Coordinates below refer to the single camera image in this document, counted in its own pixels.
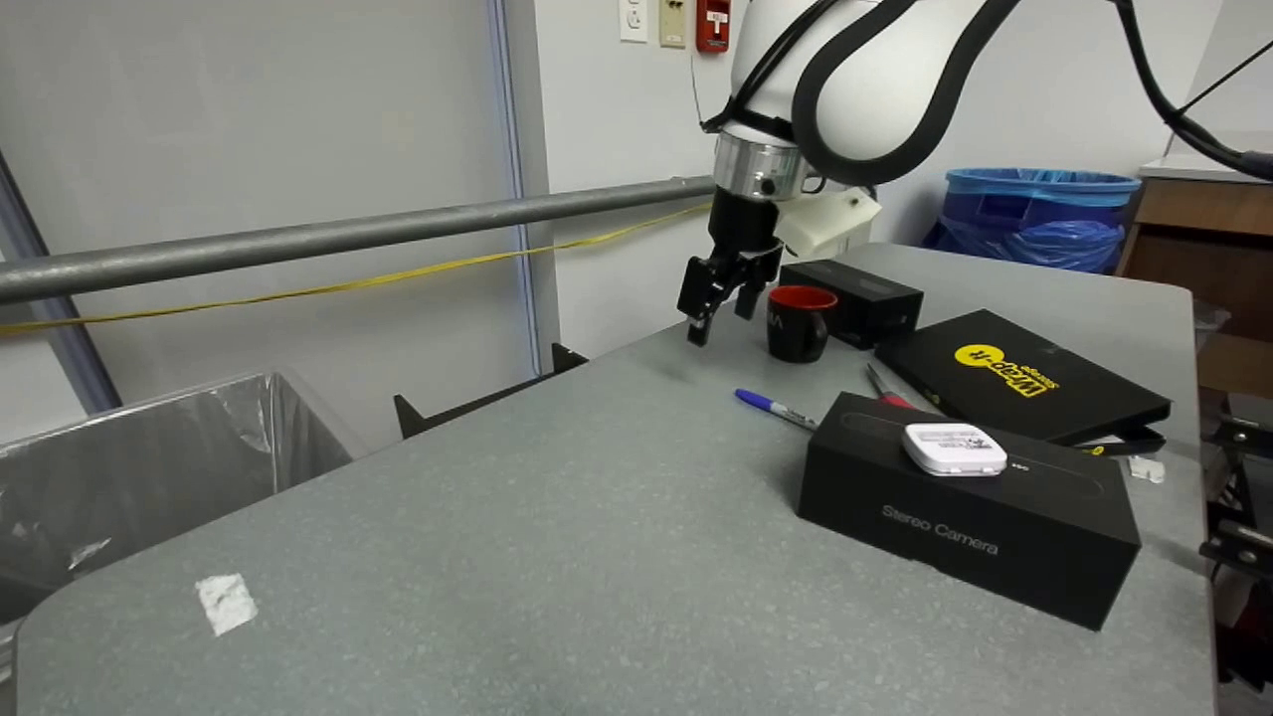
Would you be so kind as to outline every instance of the yellow logo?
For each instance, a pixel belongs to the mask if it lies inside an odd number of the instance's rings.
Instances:
[[[1001,348],[989,348],[989,343],[965,343],[965,348],[958,348],[958,352],[956,352],[956,364],[958,364],[958,367],[972,367],[972,372],[989,372],[989,375],[998,375],[1001,386],[1013,389],[1013,393],[1027,397],[1027,401],[1060,389],[1060,383],[1044,379],[1044,375],[1035,372],[1035,367],[1011,364],[1011,360],[1001,353]]]

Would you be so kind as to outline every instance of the cardboard box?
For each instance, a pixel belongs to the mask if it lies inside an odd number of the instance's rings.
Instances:
[[[941,420],[843,393],[807,447],[795,514],[1100,630],[1143,548],[1123,470],[987,432],[1011,454],[1011,470],[989,483],[940,483],[908,458],[908,424]]]

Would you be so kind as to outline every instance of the white label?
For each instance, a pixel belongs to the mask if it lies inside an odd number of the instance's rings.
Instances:
[[[228,636],[253,620],[253,597],[246,592],[244,575],[214,575],[196,587],[212,636]]]

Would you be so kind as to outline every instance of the pen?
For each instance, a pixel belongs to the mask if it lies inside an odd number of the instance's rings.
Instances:
[[[755,393],[755,389],[730,389],[742,405],[750,405],[750,410],[761,410],[761,416],[770,416],[770,420],[779,420],[779,424],[790,424],[790,425],[798,425],[798,432],[819,432],[819,424],[815,420],[807,420],[807,416],[795,416],[795,410],[786,410],[783,401],[774,401],[774,397],[766,397],[766,393]]]

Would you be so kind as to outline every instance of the blue bin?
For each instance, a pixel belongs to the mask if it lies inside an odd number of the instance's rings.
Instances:
[[[945,174],[930,249],[1035,266],[1111,276],[1143,180],[1044,169],[964,169]]]

